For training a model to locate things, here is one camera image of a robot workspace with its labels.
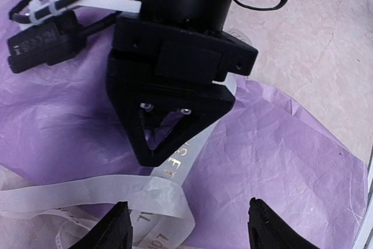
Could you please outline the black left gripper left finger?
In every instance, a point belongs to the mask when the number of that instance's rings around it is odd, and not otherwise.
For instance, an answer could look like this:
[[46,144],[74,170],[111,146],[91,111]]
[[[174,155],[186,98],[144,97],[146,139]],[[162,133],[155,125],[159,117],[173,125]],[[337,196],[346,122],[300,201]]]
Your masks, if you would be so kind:
[[128,203],[118,202],[70,249],[131,249],[132,239]]

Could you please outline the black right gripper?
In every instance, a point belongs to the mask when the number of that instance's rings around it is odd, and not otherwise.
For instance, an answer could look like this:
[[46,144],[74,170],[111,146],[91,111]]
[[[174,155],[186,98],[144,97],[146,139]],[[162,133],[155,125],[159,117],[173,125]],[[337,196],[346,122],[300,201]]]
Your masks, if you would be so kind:
[[107,94],[144,167],[158,167],[226,115],[235,97],[212,82],[228,73],[248,76],[258,56],[225,32],[202,34],[125,15],[117,18],[112,49]]

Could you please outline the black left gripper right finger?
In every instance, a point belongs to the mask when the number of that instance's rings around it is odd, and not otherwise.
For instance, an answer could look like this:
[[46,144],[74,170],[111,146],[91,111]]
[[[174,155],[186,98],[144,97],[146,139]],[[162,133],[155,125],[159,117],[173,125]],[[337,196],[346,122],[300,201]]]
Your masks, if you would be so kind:
[[248,234],[251,248],[316,248],[315,245],[294,231],[263,200],[252,198],[249,202],[248,214]]

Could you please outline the cream printed ribbon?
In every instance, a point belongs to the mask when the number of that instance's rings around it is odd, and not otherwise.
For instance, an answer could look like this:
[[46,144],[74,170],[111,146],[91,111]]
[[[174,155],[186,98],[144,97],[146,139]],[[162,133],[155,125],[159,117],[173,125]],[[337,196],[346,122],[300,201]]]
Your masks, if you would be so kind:
[[140,175],[103,92],[104,36],[67,65],[14,75],[1,47],[1,247],[67,248],[90,221],[80,205],[126,201],[140,248],[175,248],[190,234],[203,248],[246,248],[247,215],[239,211],[201,226],[187,204],[195,158],[207,134],[182,161],[186,176]]

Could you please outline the purple wrapping paper sheet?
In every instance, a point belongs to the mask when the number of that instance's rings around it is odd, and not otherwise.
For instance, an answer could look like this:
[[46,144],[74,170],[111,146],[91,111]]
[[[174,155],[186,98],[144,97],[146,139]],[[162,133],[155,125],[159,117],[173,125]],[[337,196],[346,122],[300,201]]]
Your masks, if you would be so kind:
[[[31,185],[84,179],[108,198],[141,168],[104,89],[109,34],[55,68],[14,75],[1,0],[1,200],[34,209]],[[372,0],[290,0],[259,13],[233,5],[226,28],[259,49],[237,102],[182,187],[196,226],[187,245],[248,248],[249,200],[264,200],[320,248],[352,248],[367,207],[372,148]]]

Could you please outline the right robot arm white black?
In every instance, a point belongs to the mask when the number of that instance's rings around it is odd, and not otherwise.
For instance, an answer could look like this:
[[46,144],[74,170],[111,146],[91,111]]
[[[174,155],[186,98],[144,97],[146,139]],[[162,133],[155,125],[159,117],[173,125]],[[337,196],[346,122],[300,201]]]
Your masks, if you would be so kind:
[[232,0],[138,1],[116,21],[106,89],[139,164],[157,167],[233,108],[224,80],[258,51],[223,31]]

